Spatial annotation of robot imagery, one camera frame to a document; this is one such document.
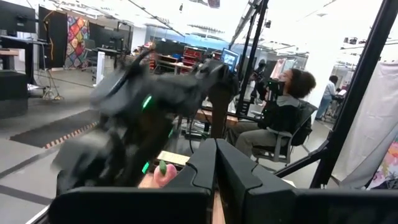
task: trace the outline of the curly hair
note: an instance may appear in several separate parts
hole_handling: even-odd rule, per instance
[[[293,75],[287,93],[297,99],[306,97],[317,85],[314,76],[295,68],[290,71]]]

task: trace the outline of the black jacket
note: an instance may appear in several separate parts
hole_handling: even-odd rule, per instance
[[[264,107],[263,120],[258,123],[259,128],[266,129],[270,127],[275,131],[287,131],[291,134],[297,127],[297,115],[299,108],[292,105],[278,106],[276,103],[272,106]]]

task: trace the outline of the black floor mat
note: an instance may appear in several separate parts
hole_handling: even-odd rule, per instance
[[[93,127],[99,119],[100,114],[97,111],[87,110],[40,128],[17,134],[10,140],[31,146],[49,148]]]

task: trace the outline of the striped tape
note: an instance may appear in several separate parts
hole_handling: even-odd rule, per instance
[[[99,123],[99,122],[96,121],[96,122],[94,122],[94,123],[91,123],[91,124],[89,124],[89,125],[86,125],[86,126],[80,128],[80,129],[77,129],[76,131],[74,131],[74,132],[72,132],[72,133],[70,133],[70,134],[66,134],[66,135],[64,135],[63,137],[59,138],[59,139],[56,139],[56,140],[54,140],[54,141],[51,141],[50,143],[48,143],[48,144],[46,144],[46,145],[44,146],[44,149],[50,149],[51,147],[54,147],[54,146],[59,145],[59,144],[62,144],[62,143],[63,143],[64,141],[66,141],[67,139],[77,137],[77,136],[79,136],[80,134],[84,133],[85,131],[88,131],[88,130],[94,128],[98,123]]]

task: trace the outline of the white curtain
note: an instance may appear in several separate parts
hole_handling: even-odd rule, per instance
[[[397,111],[398,62],[379,62],[333,170],[342,187],[372,178],[398,132]]]

